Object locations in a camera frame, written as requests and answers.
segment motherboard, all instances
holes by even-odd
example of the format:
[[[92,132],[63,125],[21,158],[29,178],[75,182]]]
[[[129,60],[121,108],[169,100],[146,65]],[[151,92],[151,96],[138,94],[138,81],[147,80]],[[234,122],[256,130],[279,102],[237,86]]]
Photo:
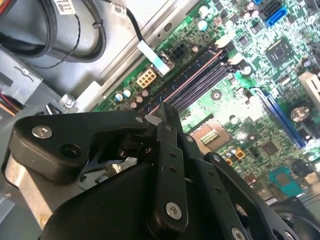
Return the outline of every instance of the motherboard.
[[[199,0],[96,112],[161,102],[180,113],[203,153],[219,153],[250,184],[320,160],[320,2]]]

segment integrated circuit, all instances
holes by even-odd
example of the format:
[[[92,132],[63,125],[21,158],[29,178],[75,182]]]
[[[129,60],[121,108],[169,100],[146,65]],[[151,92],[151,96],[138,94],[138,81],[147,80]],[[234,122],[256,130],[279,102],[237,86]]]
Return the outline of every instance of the integrated circuit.
[[[265,51],[265,55],[271,64],[277,68],[291,59],[294,56],[294,51],[288,40],[282,37]]]
[[[279,151],[277,146],[272,141],[267,141],[260,145],[261,149],[265,152],[266,155],[271,156]]]
[[[212,116],[190,134],[204,154],[212,152],[230,141],[227,130]]]

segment sticker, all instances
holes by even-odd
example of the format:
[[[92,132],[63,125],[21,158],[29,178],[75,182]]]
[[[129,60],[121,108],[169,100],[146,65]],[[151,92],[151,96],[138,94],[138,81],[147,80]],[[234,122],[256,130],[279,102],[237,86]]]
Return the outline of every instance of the sticker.
[[[71,0],[53,0],[60,15],[74,15],[76,10]]]

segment screw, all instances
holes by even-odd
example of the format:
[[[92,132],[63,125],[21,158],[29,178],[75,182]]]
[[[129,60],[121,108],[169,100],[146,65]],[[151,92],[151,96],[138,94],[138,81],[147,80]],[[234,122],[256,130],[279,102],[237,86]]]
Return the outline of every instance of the screw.
[[[48,126],[35,126],[31,132],[33,136],[39,139],[49,139],[52,136],[52,131]]]
[[[137,120],[139,123],[143,123],[143,122],[144,122],[144,120],[143,120],[141,117],[139,117],[139,116],[137,116],[137,117],[135,118],[135,120]]]
[[[192,137],[190,137],[190,136],[186,136],[186,139],[191,143],[194,141],[194,139]]]
[[[172,131],[172,128],[168,125],[166,125],[165,128],[168,129],[169,131]]]
[[[294,237],[289,232],[284,231],[284,233],[289,240],[295,240]]]
[[[232,236],[234,237],[235,240],[245,240],[244,234],[236,227],[233,227],[231,229]]]
[[[216,160],[217,162],[220,162],[220,158],[216,155],[213,155],[214,160]]]
[[[165,205],[165,210],[166,210],[166,213],[169,215],[169,217],[174,220],[180,220],[182,217],[182,212],[180,207],[174,202],[168,202]]]

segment green circuit board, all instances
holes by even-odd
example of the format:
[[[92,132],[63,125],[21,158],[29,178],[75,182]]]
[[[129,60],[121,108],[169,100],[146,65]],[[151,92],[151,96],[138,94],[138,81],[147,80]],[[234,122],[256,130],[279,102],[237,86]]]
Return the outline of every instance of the green circuit board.
[[[213,115],[229,135],[229,140],[215,149],[215,152],[229,159],[234,168],[241,167],[244,172],[260,177],[279,165],[290,166],[296,159],[306,162],[320,159],[319,140],[310,141],[303,149],[298,148],[261,99],[253,94],[248,102],[245,95],[251,88],[262,89],[275,99],[289,118],[292,107],[304,103],[312,109],[313,122],[320,123],[319,112],[298,80],[304,72],[319,68],[310,43],[320,42],[320,15],[310,11],[303,0],[283,0],[288,15],[267,27],[260,17],[241,19],[245,3],[245,0],[199,1],[186,19],[155,49],[158,55],[169,56],[173,48],[183,43],[189,51],[180,59],[170,59],[174,68],[163,77],[158,75],[148,87],[148,92],[152,96],[188,63],[197,59],[197,53],[190,50],[194,45],[201,51],[227,36],[235,47],[228,57],[240,53],[253,73],[250,76],[242,76],[239,71],[229,74],[212,89],[208,89],[180,113],[182,126],[184,132],[192,134],[200,128],[199,123]],[[199,13],[202,6],[208,8],[209,13],[205,17]],[[222,23],[217,24],[217,17],[220,16]],[[226,26],[225,23],[233,16],[239,16],[239,20]],[[208,23],[206,30],[199,30],[198,23],[202,20]],[[279,46],[284,52],[281,57],[275,58]],[[130,109],[131,102],[143,91],[137,79],[150,66],[149,60],[145,59],[95,111]],[[130,97],[117,101],[116,94],[124,90],[130,90]],[[221,92],[219,100],[212,99],[212,92],[216,90]],[[231,117],[235,117],[237,122],[232,122]],[[298,131],[302,128],[299,124],[294,124],[294,127]],[[242,152],[240,159],[234,155],[225,155],[231,148]]]

